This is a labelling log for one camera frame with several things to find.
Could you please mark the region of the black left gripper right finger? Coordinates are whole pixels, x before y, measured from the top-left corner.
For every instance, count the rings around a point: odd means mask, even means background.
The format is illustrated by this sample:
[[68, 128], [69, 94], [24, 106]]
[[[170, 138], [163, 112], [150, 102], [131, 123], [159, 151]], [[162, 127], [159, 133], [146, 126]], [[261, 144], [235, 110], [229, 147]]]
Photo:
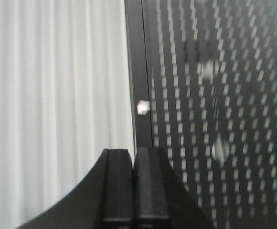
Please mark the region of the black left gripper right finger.
[[158, 151], [140, 147], [134, 164], [134, 219], [137, 229], [168, 229], [170, 219]]

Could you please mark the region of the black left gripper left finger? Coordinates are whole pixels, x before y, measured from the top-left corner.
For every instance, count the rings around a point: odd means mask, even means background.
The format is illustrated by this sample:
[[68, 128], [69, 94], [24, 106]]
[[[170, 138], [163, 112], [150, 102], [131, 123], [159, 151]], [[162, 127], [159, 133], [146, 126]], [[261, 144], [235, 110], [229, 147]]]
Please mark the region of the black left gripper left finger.
[[102, 228], [130, 229], [133, 224], [132, 162], [125, 149], [108, 151]]

